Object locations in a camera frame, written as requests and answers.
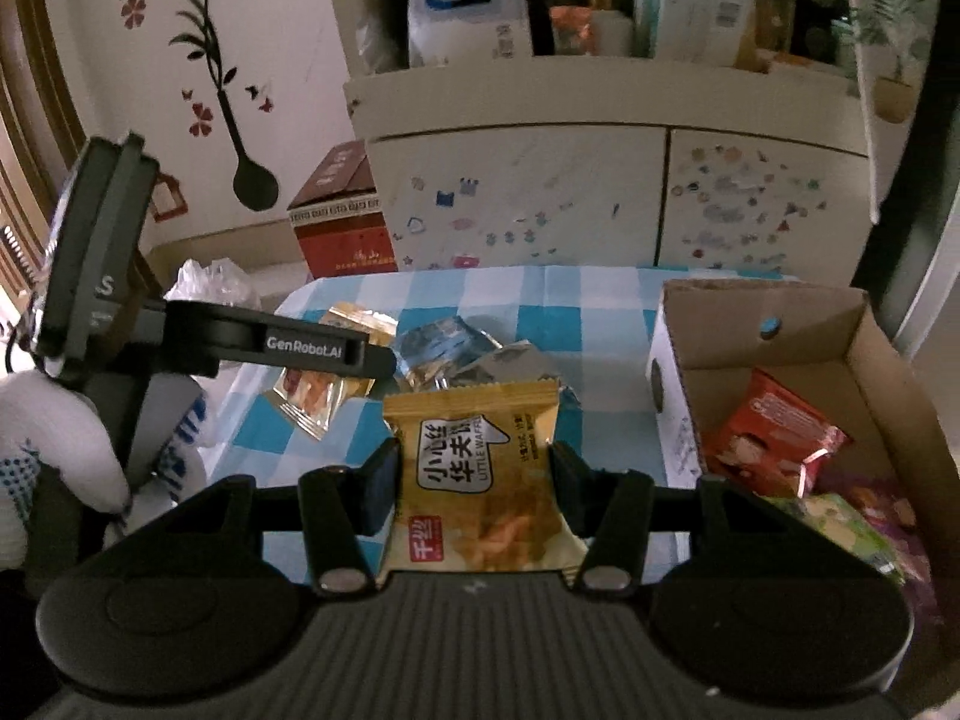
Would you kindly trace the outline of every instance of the red flower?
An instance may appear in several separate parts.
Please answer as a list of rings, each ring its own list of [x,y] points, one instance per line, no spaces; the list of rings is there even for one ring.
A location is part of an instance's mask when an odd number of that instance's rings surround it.
[[[120,9],[120,18],[126,19],[124,24],[128,29],[133,29],[143,23],[143,11],[146,8],[146,0],[127,0]]]
[[[192,127],[190,127],[190,134],[194,138],[199,138],[200,135],[206,137],[210,134],[213,127],[210,127],[208,122],[213,121],[213,111],[207,108],[203,103],[193,103],[193,113],[197,117],[197,120],[193,122]]]

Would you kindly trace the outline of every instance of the yellow snack package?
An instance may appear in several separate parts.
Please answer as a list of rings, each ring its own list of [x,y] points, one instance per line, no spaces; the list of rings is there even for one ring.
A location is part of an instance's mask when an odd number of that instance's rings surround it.
[[[337,303],[320,318],[320,324],[367,333],[370,343],[376,346],[390,346],[397,336],[396,319],[353,303]],[[318,370],[285,368],[274,388],[264,395],[292,423],[321,439],[344,402],[352,397],[366,397],[372,388],[373,379],[347,379]]]
[[[587,547],[560,514],[550,478],[558,405],[549,380],[384,398],[403,470],[381,580],[397,569],[578,567]]]

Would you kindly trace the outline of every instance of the red cardboard box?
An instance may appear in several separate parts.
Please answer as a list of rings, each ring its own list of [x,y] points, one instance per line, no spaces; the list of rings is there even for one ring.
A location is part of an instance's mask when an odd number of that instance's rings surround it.
[[[287,212],[314,278],[397,270],[361,141],[331,148]]]

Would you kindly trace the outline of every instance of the red logo label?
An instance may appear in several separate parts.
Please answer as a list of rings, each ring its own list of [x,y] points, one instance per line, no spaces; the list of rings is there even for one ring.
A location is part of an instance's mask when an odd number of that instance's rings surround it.
[[[410,560],[443,560],[443,524],[440,523],[440,517],[410,517]]]

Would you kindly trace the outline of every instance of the tablecloth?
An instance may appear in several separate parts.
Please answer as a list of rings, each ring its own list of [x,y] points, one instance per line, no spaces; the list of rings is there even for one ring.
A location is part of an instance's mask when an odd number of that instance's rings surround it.
[[[417,271],[320,279],[292,293],[277,314],[315,322],[346,300],[390,314],[403,333],[459,314],[501,343],[528,338],[556,361],[581,408],[563,408],[556,439],[592,466],[636,469],[664,485],[656,420],[644,371],[656,305],[665,280],[731,277],[732,271],[661,271],[593,266],[515,266],[470,271]],[[217,445],[205,452],[211,482],[244,473],[258,487],[293,485],[309,470],[358,466],[389,435],[382,405],[347,401],[317,442],[287,421],[262,392],[280,370],[244,365],[224,398]],[[388,525],[361,547],[376,570]],[[306,581],[299,533],[266,533],[264,557],[293,581]],[[655,538],[647,578],[677,560],[673,538]]]

